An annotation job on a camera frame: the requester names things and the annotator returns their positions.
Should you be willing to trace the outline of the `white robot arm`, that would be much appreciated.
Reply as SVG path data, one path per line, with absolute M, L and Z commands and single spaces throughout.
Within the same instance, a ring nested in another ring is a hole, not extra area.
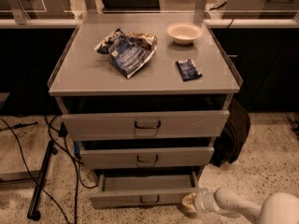
M 252 224 L 299 224 L 299 198 L 285 192 L 273 193 L 259 205 L 226 187 L 215 192 L 200 189 L 185 196 L 182 204 L 189 212 L 230 218 L 243 216 Z

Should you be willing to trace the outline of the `white yellowish gripper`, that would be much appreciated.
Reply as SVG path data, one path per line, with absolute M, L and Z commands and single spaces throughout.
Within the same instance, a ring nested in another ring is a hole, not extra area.
M 182 199 L 182 204 L 190 214 L 215 213 L 218 210 L 214 193 L 205 189 L 188 194 Z

